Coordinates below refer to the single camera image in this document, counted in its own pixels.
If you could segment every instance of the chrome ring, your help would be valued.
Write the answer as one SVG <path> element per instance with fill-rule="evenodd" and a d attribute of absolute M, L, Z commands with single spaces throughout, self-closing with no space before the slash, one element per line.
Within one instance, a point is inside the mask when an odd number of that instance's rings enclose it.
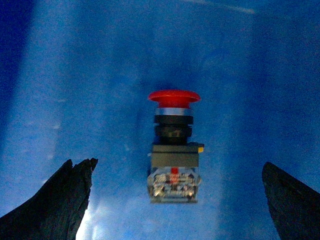
<path fill-rule="evenodd" d="M 155 115 L 192 116 L 192 111 L 189 108 L 158 107 L 155 110 Z"/>

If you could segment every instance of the red button cap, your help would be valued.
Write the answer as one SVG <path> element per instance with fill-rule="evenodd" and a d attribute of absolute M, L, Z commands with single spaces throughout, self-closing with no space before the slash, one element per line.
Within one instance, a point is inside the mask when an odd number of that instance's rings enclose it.
<path fill-rule="evenodd" d="M 198 102 L 201 98 L 193 91 L 170 89 L 154 91 L 148 99 L 159 102 L 158 108 L 189 109 L 190 103 Z"/>

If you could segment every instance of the blue surface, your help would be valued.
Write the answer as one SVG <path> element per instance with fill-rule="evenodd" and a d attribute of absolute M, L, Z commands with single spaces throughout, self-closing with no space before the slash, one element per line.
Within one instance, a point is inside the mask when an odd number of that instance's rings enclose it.
<path fill-rule="evenodd" d="M 266 161 L 320 192 L 316 1 L 32 6 L 4 8 L 17 28 L 1 29 L 0 216 L 67 159 L 92 157 L 77 240 L 278 240 Z M 190 139 L 206 146 L 198 204 L 149 204 L 147 97 L 162 89 L 202 97 Z"/>

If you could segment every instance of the blue background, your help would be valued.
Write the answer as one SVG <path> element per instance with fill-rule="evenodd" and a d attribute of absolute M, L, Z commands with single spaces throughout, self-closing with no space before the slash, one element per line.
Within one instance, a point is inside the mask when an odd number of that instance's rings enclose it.
<path fill-rule="evenodd" d="M 2 3 L 0 216 L 93 157 L 77 240 L 278 240 L 264 163 L 320 191 L 317 2 Z M 149 203 L 147 97 L 163 89 L 202 98 L 198 204 Z"/>

